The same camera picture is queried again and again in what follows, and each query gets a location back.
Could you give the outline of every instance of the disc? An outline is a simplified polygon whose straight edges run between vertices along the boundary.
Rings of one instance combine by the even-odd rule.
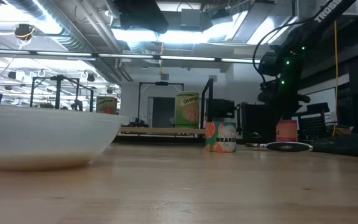
[[[313,149],[312,146],[299,142],[272,142],[265,147],[277,152],[304,152]]]

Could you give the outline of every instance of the white bowl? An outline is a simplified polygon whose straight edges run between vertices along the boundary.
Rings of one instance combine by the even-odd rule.
[[[0,169],[85,165],[128,122],[129,118],[111,114],[0,106]]]

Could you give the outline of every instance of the desk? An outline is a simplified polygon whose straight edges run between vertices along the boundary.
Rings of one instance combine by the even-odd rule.
[[[88,167],[0,171],[0,223],[358,223],[358,158],[112,145]]]
[[[205,134],[205,129],[195,128],[138,128],[121,127],[122,133],[149,133],[149,134]]]

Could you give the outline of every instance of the doorway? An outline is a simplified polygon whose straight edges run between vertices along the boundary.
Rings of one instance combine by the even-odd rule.
[[[175,99],[153,97],[152,127],[172,128],[175,121]]]

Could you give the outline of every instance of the orange can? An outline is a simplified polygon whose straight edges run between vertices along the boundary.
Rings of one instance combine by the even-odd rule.
[[[297,142],[298,123],[292,120],[280,121],[276,126],[276,141]]]

